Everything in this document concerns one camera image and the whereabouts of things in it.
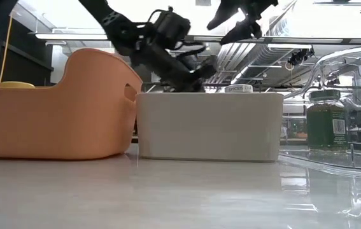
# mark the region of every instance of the glass jar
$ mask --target glass jar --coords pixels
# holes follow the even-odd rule
[[[339,101],[340,91],[311,92],[309,99],[312,104],[307,109],[306,119],[310,154],[346,155],[346,110]]]

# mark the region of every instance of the orange plastic basket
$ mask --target orange plastic basket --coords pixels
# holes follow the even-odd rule
[[[119,57],[82,49],[49,88],[0,88],[0,157],[84,160],[131,143],[140,77]]]

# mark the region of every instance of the green jar label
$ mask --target green jar label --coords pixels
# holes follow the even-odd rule
[[[346,149],[346,122],[342,109],[308,110],[308,144],[312,149]]]

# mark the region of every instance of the white plastic bin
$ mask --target white plastic bin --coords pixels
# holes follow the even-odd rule
[[[143,158],[278,159],[281,94],[149,93],[136,99]]]

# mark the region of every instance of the glossy tabletop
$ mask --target glossy tabletop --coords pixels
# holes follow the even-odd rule
[[[0,160],[0,229],[361,228],[361,176],[297,162]]]

